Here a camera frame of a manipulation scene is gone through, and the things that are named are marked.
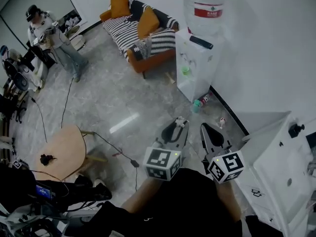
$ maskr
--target white cabinet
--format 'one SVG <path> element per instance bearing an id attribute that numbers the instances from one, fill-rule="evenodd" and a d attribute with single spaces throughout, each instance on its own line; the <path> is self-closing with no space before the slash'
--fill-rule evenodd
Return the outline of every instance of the white cabinet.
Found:
<path id="1" fill-rule="evenodd" d="M 190 102 L 206 94 L 222 52 L 224 39 L 210 38 L 214 47 L 210 50 L 190 41 L 192 35 L 187 29 L 176 33 L 177 85 Z M 190 68 L 184 75 L 182 68 Z"/>
<path id="2" fill-rule="evenodd" d="M 305 236 L 313 177 L 307 174 L 310 148 L 303 133 L 288 134 L 295 120 L 284 119 L 246 137 L 242 147 L 246 169 L 236 183 L 259 220 L 285 237 Z"/>

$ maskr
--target small bottle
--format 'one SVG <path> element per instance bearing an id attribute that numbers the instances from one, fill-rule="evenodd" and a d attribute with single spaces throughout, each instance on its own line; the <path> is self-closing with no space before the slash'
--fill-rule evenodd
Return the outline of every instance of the small bottle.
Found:
<path id="1" fill-rule="evenodd" d="M 220 129 L 223 129 L 223 126 L 225 125 L 225 123 L 226 123 L 226 119 L 225 118 L 220 118 L 219 119 L 219 128 Z"/>
<path id="2" fill-rule="evenodd" d="M 205 105 L 206 102 L 211 99 L 211 96 L 212 96 L 211 93 L 208 93 L 205 96 L 203 96 L 202 99 L 200 100 L 201 106 Z"/>
<path id="3" fill-rule="evenodd" d="M 200 110 L 200 108 L 201 108 L 201 106 L 202 106 L 202 103 L 201 103 L 200 100 L 194 100 L 194 102 L 193 102 L 193 107 L 192 107 L 192 111 L 193 111 L 194 113 L 198 113 L 199 110 Z"/>

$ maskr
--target red label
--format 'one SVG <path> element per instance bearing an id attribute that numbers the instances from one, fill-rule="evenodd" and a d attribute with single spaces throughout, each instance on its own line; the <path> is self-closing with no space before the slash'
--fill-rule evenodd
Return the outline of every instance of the red label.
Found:
<path id="1" fill-rule="evenodd" d="M 209 11 L 195 8 L 194 15 L 202 18 L 218 18 L 222 16 L 223 10 Z"/>

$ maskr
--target power cord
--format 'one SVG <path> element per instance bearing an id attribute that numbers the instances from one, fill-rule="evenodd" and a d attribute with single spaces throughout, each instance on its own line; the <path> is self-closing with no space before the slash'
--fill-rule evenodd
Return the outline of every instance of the power cord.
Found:
<path id="1" fill-rule="evenodd" d="M 94 134 L 98 135 L 102 140 L 104 140 L 106 143 L 108 143 L 110 146 L 112 146 L 113 148 L 116 149 L 116 151 L 119 152 L 120 155 L 126 157 L 127 159 L 130 160 L 130 163 L 133 165 L 134 168 L 136 168 L 136 185 L 135 185 L 135 191 L 137 191 L 137 168 L 139 167 L 139 163 L 135 160 L 133 160 L 132 158 L 126 156 L 125 154 L 123 154 L 122 150 L 119 150 L 117 147 L 115 147 L 114 145 L 112 145 L 110 142 L 108 142 L 106 139 L 104 139 L 100 134 L 94 132 Z"/>
<path id="2" fill-rule="evenodd" d="M 41 111 L 40 111 L 40 106 L 37 104 L 37 102 L 35 101 L 35 99 L 34 99 L 33 97 L 31 97 L 31 100 L 32 100 L 34 103 L 36 103 L 36 105 L 37 105 L 38 108 L 39 108 L 39 112 L 40 112 L 40 116 L 41 116 L 41 121 L 43 122 L 45 141 L 46 141 L 46 143 L 47 143 L 46 131 L 45 131 L 45 125 L 44 125 L 44 119 L 43 119 L 43 115 L 42 115 L 42 113 L 41 113 Z"/>
<path id="3" fill-rule="evenodd" d="M 67 99 L 66 99 L 66 103 L 65 103 L 65 108 L 64 108 L 63 116 L 62 116 L 61 122 L 60 122 L 60 127 L 61 127 L 61 128 L 63 128 L 64 114 L 65 114 L 65 111 L 66 111 L 66 106 L 67 106 L 67 102 L 68 102 L 68 97 L 69 97 L 69 93 L 70 93 L 70 88 L 71 88 L 71 84 L 73 84 L 73 80 L 74 80 L 74 78 L 72 78 L 71 83 L 70 83 L 70 85 L 69 85 L 69 90 L 68 90 L 68 94 L 67 94 Z"/>
<path id="4" fill-rule="evenodd" d="M 37 170 L 31 170 L 31 169 L 30 169 L 30 171 L 31 171 L 31 172 L 36 172 L 36 173 L 46 174 L 46 175 L 49 175 L 49 176 L 51 176 L 51 177 L 53 177 L 53 178 L 56 178 L 58 181 L 62 182 L 62 183 L 65 185 L 66 189 L 67 189 L 67 194 L 64 195 L 64 196 L 62 196 L 61 198 L 64 198 L 64 197 L 68 196 L 68 194 L 69 194 L 69 189 L 68 189 L 67 185 L 66 185 L 62 180 L 60 180 L 59 178 L 57 178 L 57 177 L 55 177 L 55 176 L 53 176 L 53 175 L 51 175 L 51 174 L 48 174 L 48 173 L 46 173 L 46 172 L 44 172 L 44 171 L 37 171 Z"/>
<path id="5" fill-rule="evenodd" d="M 98 203 L 96 206 L 94 206 L 94 207 L 90 207 L 90 209 L 89 210 L 93 210 L 93 208 L 99 208 L 100 206 L 102 206 L 102 205 L 104 205 L 104 203 Z"/>
<path id="6" fill-rule="evenodd" d="M 79 210 L 81 210 L 81 209 L 84 209 L 84 208 L 87 208 L 87 207 L 93 205 L 93 204 L 95 203 L 95 201 L 90 202 L 89 204 L 87 204 L 86 206 L 84 206 L 86 203 L 87 203 L 87 202 L 84 202 L 83 205 L 82 205 L 80 208 L 78 208 L 78 209 L 68 210 L 68 211 L 65 211 L 65 212 L 79 211 Z"/>

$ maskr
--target orange pillow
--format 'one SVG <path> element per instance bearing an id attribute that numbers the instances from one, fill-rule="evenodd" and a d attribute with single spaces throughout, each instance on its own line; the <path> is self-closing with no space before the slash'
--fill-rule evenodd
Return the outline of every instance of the orange pillow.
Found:
<path id="1" fill-rule="evenodd" d="M 128 0 L 111 0 L 111 14 L 112 18 L 129 16 Z"/>
<path id="2" fill-rule="evenodd" d="M 148 6 L 141 16 L 137 26 L 139 39 L 148 37 L 150 33 L 154 32 L 158 28 L 159 24 L 160 22 L 153 9 Z"/>

